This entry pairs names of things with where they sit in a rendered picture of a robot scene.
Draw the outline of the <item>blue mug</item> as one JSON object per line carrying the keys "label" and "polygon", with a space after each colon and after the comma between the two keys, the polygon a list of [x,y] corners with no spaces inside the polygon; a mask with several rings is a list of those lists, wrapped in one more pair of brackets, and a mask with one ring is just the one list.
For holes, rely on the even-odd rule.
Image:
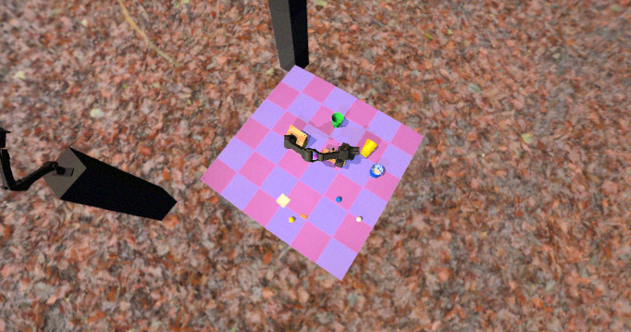
{"label": "blue mug", "polygon": [[371,178],[378,178],[383,173],[383,166],[380,164],[373,164],[370,170]]}

